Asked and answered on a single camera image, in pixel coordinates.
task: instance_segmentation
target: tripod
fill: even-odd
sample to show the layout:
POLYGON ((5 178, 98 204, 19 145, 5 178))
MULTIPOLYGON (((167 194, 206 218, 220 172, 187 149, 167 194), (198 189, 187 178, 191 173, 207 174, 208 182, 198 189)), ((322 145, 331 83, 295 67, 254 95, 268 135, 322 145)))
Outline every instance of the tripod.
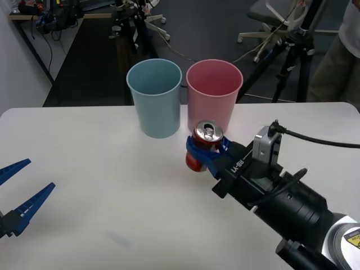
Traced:
POLYGON ((272 98, 272 103, 276 103, 278 101, 281 92, 286 86, 286 82, 290 76, 290 73, 295 67, 297 59, 300 59, 301 64, 296 101, 306 101, 309 86, 310 67, 313 55, 315 53, 313 36, 310 33, 309 28, 321 4, 322 0, 314 0, 300 28, 291 31, 288 37, 282 37, 277 41, 275 46, 258 64, 258 67, 240 89, 236 99, 237 103, 266 71, 269 65, 274 62, 277 56, 279 56, 287 47, 290 49, 280 73, 276 76, 276 78, 279 79, 279 82, 277 83, 276 91, 272 98))
POLYGON ((134 102, 130 89, 126 83, 126 75, 132 66, 132 55, 136 55, 138 50, 138 46, 133 39, 130 20, 137 29, 138 40, 142 45, 142 54, 149 54, 151 58, 159 58, 155 47, 150 40, 144 21, 146 16, 141 9, 141 6, 145 5, 145 0, 140 0, 139 2, 137 3, 137 8, 131 8, 128 0, 115 0, 115 5, 111 6, 114 12, 111 15, 113 26, 112 36, 110 38, 115 38, 116 41, 118 67, 124 89, 125 103, 127 105, 133 105, 134 102))

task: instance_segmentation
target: pants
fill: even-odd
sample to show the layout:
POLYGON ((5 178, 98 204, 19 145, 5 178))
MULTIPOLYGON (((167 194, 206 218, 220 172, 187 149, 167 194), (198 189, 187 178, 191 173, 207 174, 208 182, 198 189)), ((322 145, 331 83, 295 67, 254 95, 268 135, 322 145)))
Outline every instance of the pants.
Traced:
POLYGON ((360 58, 346 49, 339 36, 309 84, 307 101, 345 101, 360 111, 360 58))

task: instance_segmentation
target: red soda can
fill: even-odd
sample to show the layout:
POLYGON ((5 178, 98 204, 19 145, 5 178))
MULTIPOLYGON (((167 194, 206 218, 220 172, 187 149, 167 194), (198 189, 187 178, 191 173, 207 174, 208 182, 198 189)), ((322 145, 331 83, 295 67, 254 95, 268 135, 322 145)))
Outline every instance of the red soda can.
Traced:
MULTIPOLYGON (((214 152, 219 149, 223 137, 224 130, 216 125, 214 121, 198 122, 191 135, 196 147, 214 152)), ((189 152, 186 152, 185 162, 195 172, 206 170, 206 166, 196 160, 189 152)))

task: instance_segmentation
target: desk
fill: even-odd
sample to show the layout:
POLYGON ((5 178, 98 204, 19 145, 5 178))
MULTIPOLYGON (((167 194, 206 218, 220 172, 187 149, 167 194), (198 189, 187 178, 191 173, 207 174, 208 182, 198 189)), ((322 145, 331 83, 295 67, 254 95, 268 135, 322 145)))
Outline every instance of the desk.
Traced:
MULTIPOLYGON (((166 139, 144 135, 133 106, 11 109, 0 118, 0 168, 32 163, 0 188, 8 212, 50 182, 56 187, 24 233, 0 240, 2 270, 289 269, 280 236, 210 173, 185 164, 186 106, 166 139)), ((227 137, 248 144, 263 125, 360 143, 360 115, 347 103, 238 104, 227 137)), ((359 219, 360 150, 284 136, 279 163, 329 209, 359 219)))
MULTIPOLYGON (((151 4, 155 7, 159 3, 159 1, 160 0, 152 0, 151 4)), ((97 8, 95 10, 85 11, 84 13, 85 13, 84 14, 84 19, 110 19, 112 10, 110 9, 109 6, 107 6, 107 7, 97 8)), ((42 68, 43 72, 46 74, 46 77, 51 82, 51 85, 55 88, 55 90, 57 92, 59 92, 59 90, 57 89, 55 80, 53 79, 50 72, 48 71, 48 67, 46 67, 46 65, 43 63, 42 59, 38 55, 38 53, 35 50, 34 46, 32 45, 29 38, 25 34, 23 28, 21 27, 21 23, 23 21, 31 20, 32 17, 33 17, 32 15, 24 15, 24 14, 21 14, 21 13, 13 13, 12 12, 12 13, 9 14, 9 19, 14 23, 17 31, 20 33, 20 35, 21 35, 22 39, 24 40, 25 44, 29 47, 29 49, 31 51, 31 54, 35 57, 36 61, 38 62, 38 64, 42 68)))

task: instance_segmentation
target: blue cup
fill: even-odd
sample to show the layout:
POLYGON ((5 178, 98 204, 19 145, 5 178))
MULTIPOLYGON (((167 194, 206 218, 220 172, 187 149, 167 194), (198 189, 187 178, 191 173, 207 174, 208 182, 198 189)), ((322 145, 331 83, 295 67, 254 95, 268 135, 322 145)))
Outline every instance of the blue cup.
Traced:
POLYGON ((134 65, 126 77, 144 133, 166 138, 180 127, 182 73, 173 62, 149 59, 134 65))

